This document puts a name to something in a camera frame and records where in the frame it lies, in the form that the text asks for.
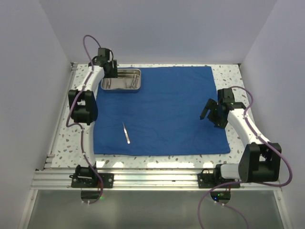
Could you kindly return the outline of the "stainless steel instrument tray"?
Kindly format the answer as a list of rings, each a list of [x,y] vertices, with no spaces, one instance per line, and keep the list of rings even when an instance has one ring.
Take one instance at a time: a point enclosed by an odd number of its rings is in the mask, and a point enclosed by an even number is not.
[[[140,69],[118,69],[117,78],[102,79],[100,88],[108,93],[136,93],[141,88],[141,80]]]

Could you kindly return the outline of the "blue surgical drape cloth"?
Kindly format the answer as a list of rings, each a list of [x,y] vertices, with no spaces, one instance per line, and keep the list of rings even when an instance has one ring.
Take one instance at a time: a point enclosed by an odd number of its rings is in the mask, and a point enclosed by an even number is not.
[[[230,152],[225,131],[207,119],[200,120],[207,101],[217,98],[211,67],[142,68],[141,76],[141,88],[136,93],[98,90],[95,154],[187,156]]]

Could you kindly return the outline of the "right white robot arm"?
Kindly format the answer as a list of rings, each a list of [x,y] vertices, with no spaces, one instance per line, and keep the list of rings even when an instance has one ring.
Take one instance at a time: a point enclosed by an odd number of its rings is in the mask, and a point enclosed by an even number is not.
[[[255,126],[242,102],[235,101],[231,88],[217,91],[218,99],[209,99],[200,118],[207,118],[215,127],[224,129],[230,124],[240,137],[244,152],[238,163],[217,164],[212,173],[203,174],[203,180],[224,187],[236,179],[245,183],[275,182],[279,177],[282,149],[271,143]]]

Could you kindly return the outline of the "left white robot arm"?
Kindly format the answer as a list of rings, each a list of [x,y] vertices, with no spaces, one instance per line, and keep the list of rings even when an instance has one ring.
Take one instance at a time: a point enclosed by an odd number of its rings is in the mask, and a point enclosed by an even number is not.
[[[74,125],[81,129],[81,154],[88,164],[87,167],[78,165],[71,176],[74,187],[102,187],[102,178],[96,169],[93,144],[86,140],[93,133],[94,123],[98,117],[96,96],[94,95],[99,83],[104,78],[116,78],[117,61],[113,58],[112,50],[98,48],[97,55],[89,58],[88,72],[76,89],[68,91],[69,114],[67,127]]]

